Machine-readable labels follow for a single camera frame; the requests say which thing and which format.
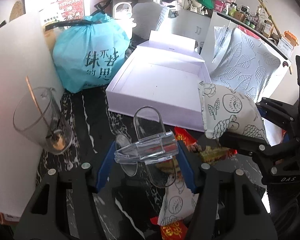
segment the white box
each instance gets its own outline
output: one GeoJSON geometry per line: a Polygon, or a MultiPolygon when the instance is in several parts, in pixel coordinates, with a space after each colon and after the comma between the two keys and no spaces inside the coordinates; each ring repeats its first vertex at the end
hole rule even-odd
{"type": "Polygon", "coordinates": [[[288,57],[292,56],[294,47],[292,44],[283,36],[279,40],[278,48],[282,50],[284,54],[286,54],[288,57]]]}
{"type": "Polygon", "coordinates": [[[195,40],[151,31],[106,89],[109,111],[134,116],[143,106],[156,108],[164,124],[204,131],[198,83],[211,83],[195,40]]]}

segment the marble tabletop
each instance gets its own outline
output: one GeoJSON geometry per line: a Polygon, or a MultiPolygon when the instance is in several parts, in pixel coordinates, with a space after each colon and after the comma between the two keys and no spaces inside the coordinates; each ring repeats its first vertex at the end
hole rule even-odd
{"type": "MultiPolygon", "coordinates": [[[[108,111],[106,88],[92,88],[77,94],[65,92],[61,99],[61,111],[74,132],[70,148],[63,155],[52,155],[43,151],[38,165],[36,184],[49,169],[59,172],[69,171],[85,162],[88,155],[108,150],[116,135],[124,134],[137,141],[132,117],[108,111]]],[[[202,146],[202,133],[189,131],[202,146]]],[[[215,168],[221,171],[244,170],[255,188],[263,195],[265,186],[261,183],[261,173],[251,157],[235,155],[219,161],[215,168]]],[[[125,176],[120,165],[111,169],[108,183],[96,195],[95,205],[108,239],[161,239],[159,226],[154,226],[150,218],[158,216],[165,189],[153,186],[142,165],[134,177],[125,176]]],[[[70,234],[78,236],[72,192],[67,191],[67,212],[70,234]]]]}

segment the bolt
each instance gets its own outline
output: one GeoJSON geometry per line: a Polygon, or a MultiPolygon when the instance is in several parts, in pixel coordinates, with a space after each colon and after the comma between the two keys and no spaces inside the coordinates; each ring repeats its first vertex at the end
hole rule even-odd
{"type": "Polygon", "coordinates": [[[260,144],[259,145],[259,150],[260,151],[264,151],[266,149],[266,147],[263,145],[263,144],[260,144]]]}
{"type": "Polygon", "coordinates": [[[48,170],[48,174],[49,175],[54,175],[54,174],[56,174],[56,170],[55,169],[50,169],[50,170],[48,170]]]}
{"type": "Polygon", "coordinates": [[[239,176],[242,176],[244,174],[243,170],[240,169],[235,170],[235,173],[239,176]]]}
{"type": "Polygon", "coordinates": [[[272,167],[272,168],[271,168],[271,173],[272,173],[273,175],[277,174],[277,172],[278,172],[278,170],[277,170],[276,167],[272,167]]]}
{"type": "Polygon", "coordinates": [[[202,163],[201,168],[204,170],[208,170],[208,169],[210,169],[210,165],[208,163],[202,163]]]}
{"type": "Polygon", "coordinates": [[[90,163],[82,163],[81,164],[81,168],[83,168],[84,170],[90,168],[90,166],[91,166],[90,163]]]}

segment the plastic bag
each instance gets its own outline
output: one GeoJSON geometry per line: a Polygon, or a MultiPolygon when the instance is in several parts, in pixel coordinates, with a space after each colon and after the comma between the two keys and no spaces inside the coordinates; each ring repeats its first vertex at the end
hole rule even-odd
{"type": "Polygon", "coordinates": [[[220,52],[223,44],[225,43],[227,38],[231,37],[232,30],[228,27],[214,27],[214,37],[215,37],[215,45],[214,45],[214,54],[213,54],[213,61],[220,52]]]}
{"type": "MultiPolygon", "coordinates": [[[[60,22],[54,27],[67,25],[60,22]]],[[[63,87],[72,93],[110,83],[124,63],[130,44],[124,30],[107,14],[76,21],[57,38],[53,60],[63,87]]]]}

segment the blue plastic bag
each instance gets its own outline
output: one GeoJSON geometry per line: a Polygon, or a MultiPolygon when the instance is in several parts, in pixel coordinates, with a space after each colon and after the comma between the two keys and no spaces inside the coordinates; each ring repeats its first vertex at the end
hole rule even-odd
{"type": "Polygon", "coordinates": [[[125,31],[107,14],[83,19],[95,23],[63,31],[53,49],[58,75],[71,93],[109,84],[130,44],[125,31]]]}

